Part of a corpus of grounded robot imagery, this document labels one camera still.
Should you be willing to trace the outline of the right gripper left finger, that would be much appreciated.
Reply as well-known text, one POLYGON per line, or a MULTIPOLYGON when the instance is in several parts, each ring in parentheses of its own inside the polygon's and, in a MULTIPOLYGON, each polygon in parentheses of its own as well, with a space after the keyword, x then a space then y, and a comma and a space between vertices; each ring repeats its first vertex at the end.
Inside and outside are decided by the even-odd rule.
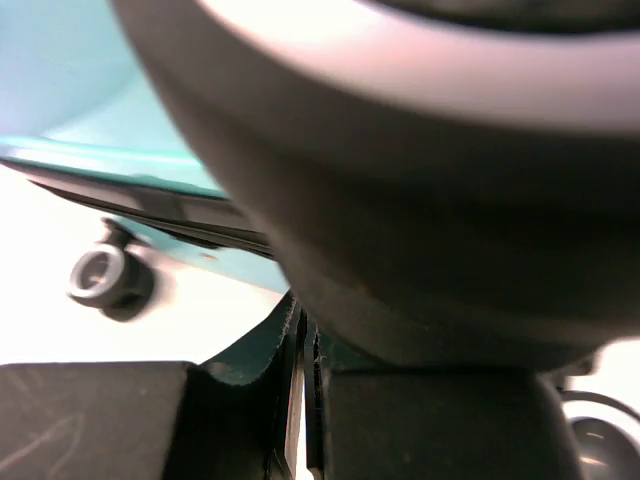
POLYGON ((202 364, 40 363, 1 370, 5 479, 290 479, 305 320, 283 297, 202 364))

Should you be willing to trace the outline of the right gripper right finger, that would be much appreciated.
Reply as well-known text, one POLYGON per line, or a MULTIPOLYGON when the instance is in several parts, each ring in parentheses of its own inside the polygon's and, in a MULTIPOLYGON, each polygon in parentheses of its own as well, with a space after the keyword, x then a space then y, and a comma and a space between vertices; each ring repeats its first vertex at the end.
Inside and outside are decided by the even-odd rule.
POLYGON ((521 345, 534 363, 394 367, 311 324, 306 465, 317 479, 580 479, 546 379, 585 352, 521 345))

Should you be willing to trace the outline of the pink and teal suitcase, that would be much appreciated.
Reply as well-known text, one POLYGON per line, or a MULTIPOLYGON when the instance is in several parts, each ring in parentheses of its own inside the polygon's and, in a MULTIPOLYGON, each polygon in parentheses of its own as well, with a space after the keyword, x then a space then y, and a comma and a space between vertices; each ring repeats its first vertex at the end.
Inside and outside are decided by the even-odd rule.
POLYGON ((1 162, 104 213, 71 301, 126 323, 140 245, 290 296, 394 367, 548 372, 580 479, 639 475, 639 412, 567 387, 639 333, 635 1, 5 1, 1 162))

